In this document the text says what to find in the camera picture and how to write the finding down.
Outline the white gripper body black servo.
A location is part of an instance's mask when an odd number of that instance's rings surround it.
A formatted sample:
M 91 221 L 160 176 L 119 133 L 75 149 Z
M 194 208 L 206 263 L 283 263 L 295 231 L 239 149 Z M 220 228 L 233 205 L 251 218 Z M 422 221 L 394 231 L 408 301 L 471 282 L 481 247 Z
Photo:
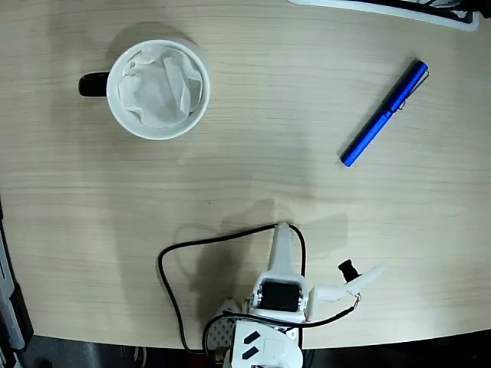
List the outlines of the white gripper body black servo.
M 307 300 L 305 278 L 300 274 L 263 271 L 253 286 L 248 314 L 303 323 Z

